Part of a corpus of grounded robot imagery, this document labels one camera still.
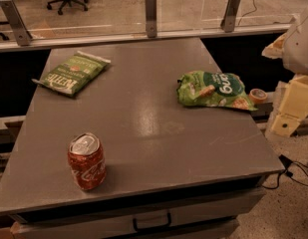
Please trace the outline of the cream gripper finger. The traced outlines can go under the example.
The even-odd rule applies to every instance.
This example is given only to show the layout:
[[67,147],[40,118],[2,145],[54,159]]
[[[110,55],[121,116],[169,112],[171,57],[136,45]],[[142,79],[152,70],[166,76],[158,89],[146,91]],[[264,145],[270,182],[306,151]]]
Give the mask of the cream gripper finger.
[[286,85],[271,130],[281,136],[290,136],[307,117],[308,76],[297,76]]
[[269,59],[282,59],[286,34],[280,35],[274,42],[266,46],[261,55]]

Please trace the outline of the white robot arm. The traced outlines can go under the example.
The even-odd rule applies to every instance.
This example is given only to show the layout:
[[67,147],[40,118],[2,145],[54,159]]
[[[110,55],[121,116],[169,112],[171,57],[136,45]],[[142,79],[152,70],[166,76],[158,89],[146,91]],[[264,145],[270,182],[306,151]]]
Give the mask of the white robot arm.
[[295,18],[286,33],[262,51],[270,59],[281,59],[283,67],[294,73],[285,86],[271,130],[290,136],[308,117],[308,6]]

